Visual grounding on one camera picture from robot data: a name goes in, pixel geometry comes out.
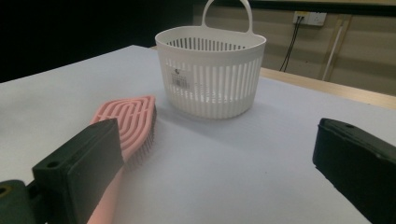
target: gripper screw hole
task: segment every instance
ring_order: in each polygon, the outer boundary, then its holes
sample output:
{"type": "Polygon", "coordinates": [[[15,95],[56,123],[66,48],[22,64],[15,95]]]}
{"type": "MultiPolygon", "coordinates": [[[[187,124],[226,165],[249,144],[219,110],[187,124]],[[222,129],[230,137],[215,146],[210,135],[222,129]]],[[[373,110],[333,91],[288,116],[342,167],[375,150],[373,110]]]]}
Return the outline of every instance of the gripper screw hole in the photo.
{"type": "Polygon", "coordinates": [[[57,167],[58,165],[59,165],[59,162],[57,162],[57,161],[52,161],[52,162],[50,162],[50,163],[47,164],[47,167],[48,167],[48,168],[55,168],[55,167],[57,167]]]}
{"type": "Polygon", "coordinates": [[[4,194],[7,191],[5,187],[0,187],[0,195],[4,194]]]}

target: basket handle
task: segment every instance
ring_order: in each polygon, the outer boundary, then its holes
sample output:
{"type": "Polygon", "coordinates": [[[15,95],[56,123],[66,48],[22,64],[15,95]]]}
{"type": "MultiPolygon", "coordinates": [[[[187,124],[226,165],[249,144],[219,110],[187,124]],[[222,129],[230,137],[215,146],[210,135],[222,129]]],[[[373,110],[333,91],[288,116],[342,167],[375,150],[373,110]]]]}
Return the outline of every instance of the basket handle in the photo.
{"type": "MultiPolygon", "coordinates": [[[[206,19],[206,12],[209,9],[210,5],[213,3],[214,0],[208,0],[204,9],[204,16],[202,17],[202,25],[204,27],[206,26],[205,19],[206,19]]],[[[247,34],[253,34],[253,16],[251,15],[251,8],[250,4],[248,3],[248,0],[240,0],[241,3],[245,6],[245,9],[247,10],[247,16],[248,16],[248,30],[247,34]]]]}

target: basket label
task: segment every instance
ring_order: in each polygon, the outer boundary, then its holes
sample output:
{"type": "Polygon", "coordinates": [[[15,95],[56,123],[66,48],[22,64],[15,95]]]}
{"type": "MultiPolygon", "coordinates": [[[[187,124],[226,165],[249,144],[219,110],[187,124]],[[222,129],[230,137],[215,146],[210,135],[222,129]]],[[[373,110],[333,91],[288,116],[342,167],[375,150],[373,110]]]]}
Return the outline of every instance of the basket label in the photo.
{"type": "Polygon", "coordinates": [[[181,70],[179,68],[169,67],[169,74],[171,83],[184,90],[189,90],[191,87],[191,72],[181,70]]]}

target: electrical outlet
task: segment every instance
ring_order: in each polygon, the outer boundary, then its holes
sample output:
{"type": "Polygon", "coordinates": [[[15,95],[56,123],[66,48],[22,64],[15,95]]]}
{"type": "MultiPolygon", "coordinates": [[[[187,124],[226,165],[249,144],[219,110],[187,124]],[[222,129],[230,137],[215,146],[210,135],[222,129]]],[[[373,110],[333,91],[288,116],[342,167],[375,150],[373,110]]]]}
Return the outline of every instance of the electrical outlet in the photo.
{"type": "Polygon", "coordinates": [[[293,23],[296,23],[298,18],[303,18],[300,24],[322,26],[326,19],[326,13],[295,11],[293,17],[293,23]]]}
{"type": "Polygon", "coordinates": [[[322,26],[326,19],[326,13],[310,12],[308,18],[308,25],[322,26]]]}
{"type": "Polygon", "coordinates": [[[301,20],[300,24],[308,24],[309,12],[307,12],[307,11],[295,11],[294,12],[294,17],[293,17],[293,23],[297,23],[297,20],[299,18],[303,18],[301,20]]]}

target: wall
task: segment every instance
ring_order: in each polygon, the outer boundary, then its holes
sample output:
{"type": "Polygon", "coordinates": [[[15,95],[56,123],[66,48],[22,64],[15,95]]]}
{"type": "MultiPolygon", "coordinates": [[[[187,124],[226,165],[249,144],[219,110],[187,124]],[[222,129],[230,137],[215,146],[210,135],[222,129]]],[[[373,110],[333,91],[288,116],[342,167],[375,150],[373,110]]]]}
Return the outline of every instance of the wall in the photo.
{"type": "MultiPolygon", "coordinates": [[[[193,22],[201,24],[203,6],[194,7],[193,22]]],[[[336,28],[344,15],[328,14],[324,26],[300,26],[287,72],[322,79],[336,28]]],[[[253,9],[253,30],[267,38],[262,66],[279,70],[289,48],[292,11],[253,9]]],[[[327,80],[368,91],[396,95],[396,19],[348,16],[327,80]]],[[[211,7],[208,26],[246,31],[248,15],[241,7],[211,7]]]]}

